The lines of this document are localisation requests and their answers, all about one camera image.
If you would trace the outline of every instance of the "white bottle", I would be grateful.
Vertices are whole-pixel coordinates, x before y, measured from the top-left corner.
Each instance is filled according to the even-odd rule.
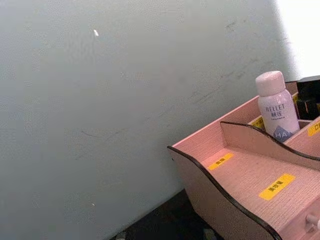
[[[294,101],[280,71],[268,71],[255,79],[258,105],[266,132],[280,142],[300,130]]]

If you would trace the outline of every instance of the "drawer knob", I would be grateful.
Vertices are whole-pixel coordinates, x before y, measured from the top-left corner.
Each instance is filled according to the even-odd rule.
[[[316,227],[320,230],[320,219],[316,216],[308,214],[305,218],[308,223],[316,225]]]

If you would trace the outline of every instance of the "bottle label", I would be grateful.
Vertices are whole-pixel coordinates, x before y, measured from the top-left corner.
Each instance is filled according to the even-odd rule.
[[[285,116],[283,114],[283,111],[285,110],[284,104],[279,105],[272,105],[272,106],[266,106],[265,111],[270,114],[271,120],[280,120],[284,119]]]
[[[280,142],[284,142],[288,140],[292,135],[293,135],[292,132],[285,130],[281,126],[277,126],[273,133],[273,137]]]

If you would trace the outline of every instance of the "dark floor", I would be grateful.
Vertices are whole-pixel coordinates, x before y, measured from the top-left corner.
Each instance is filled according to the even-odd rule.
[[[186,192],[149,213],[125,230],[125,240],[222,240],[193,210]]]

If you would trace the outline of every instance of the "bottle cap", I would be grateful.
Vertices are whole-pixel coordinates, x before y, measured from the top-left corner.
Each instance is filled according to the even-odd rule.
[[[286,89],[285,79],[280,71],[268,71],[255,79],[256,88],[260,97],[281,93]]]

